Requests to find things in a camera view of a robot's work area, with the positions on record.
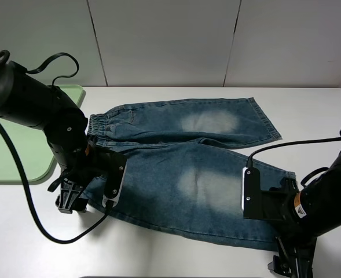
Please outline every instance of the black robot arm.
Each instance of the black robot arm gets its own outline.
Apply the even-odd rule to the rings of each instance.
[[[84,113],[54,85],[59,77],[74,76],[79,70],[78,62],[68,53],[57,53],[39,68],[28,71],[13,61],[7,63],[9,56],[7,50],[0,52],[0,118],[44,132],[61,167],[60,178],[49,186],[48,191],[53,192],[61,185],[56,206],[62,213],[72,213],[74,210],[85,212],[88,200],[80,196],[90,181],[101,175],[110,176],[102,197],[103,206],[108,212],[118,202],[126,157],[88,140],[85,134],[88,120]],[[58,76],[51,86],[28,76],[43,71],[49,63],[61,56],[73,59],[76,64],[74,74]]]
[[[260,172],[252,157],[262,151],[288,145],[341,141],[340,137],[288,142],[259,149],[243,170],[241,205],[244,218],[265,220],[277,231],[278,256],[268,268],[291,278],[312,278],[311,266],[317,238],[341,225],[341,152],[330,167],[307,175],[299,190],[296,180],[284,178],[279,188],[262,191]]]

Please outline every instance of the jeans hem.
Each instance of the jeans hem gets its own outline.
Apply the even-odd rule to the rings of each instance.
[[[252,108],[254,109],[257,116],[260,118],[260,120],[263,122],[265,127],[267,128],[267,131],[277,140],[282,139],[281,134],[277,131],[277,129],[273,126],[272,122],[268,119],[267,115],[263,112],[261,107],[256,103],[253,97],[250,97],[247,99]]]

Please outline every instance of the white wall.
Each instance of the white wall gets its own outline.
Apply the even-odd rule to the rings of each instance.
[[[109,86],[223,86],[240,0],[89,0]]]
[[[10,51],[10,59],[29,70],[58,52],[73,55],[79,73],[59,84],[105,86],[96,38],[86,0],[0,0],[0,50]],[[51,84],[57,75],[75,71],[67,57],[52,62],[34,78]]]
[[[340,83],[341,0],[242,0],[225,86]]]

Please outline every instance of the blue denim jeans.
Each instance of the blue denim jeans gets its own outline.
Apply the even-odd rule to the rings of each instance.
[[[243,218],[241,174],[247,157],[228,149],[281,138],[253,98],[127,104],[92,115],[89,132],[128,157],[111,216],[145,228],[216,244],[275,250],[265,221]],[[261,188],[295,174],[254,162]],[[100,211],[105,179],[84,195]]]

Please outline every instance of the white table surface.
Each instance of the white table surface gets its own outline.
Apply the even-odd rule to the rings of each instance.
[[[280,142],[336,137],[341,128],[341,89],[86,87],[85,90],[82,110],[86,116],[126,103],[254,97],[281,133]],[[248,155],[257,148],[238,151]],[[333,142],[279,148],[256,158],[295,171],[300,180],[316,168],[329,166],[340,150],[341,142]],[[46,229],[58,238],[69,239],[94,223],[101,213],[92,208],[86,214],[59,213],[54,206],[58,191],[47,192],[48,185],[58,175],[59,169],[55,169],[48,181],[32,185],[31,191]],[[0,185],[0,277],[278,277],[267,270],[272,255],[268,251],[184,239],[113,218],[74,244],[55,244],[37,230],[22,187]],[[314,277],[341,277],[341,227],[319,238]]]

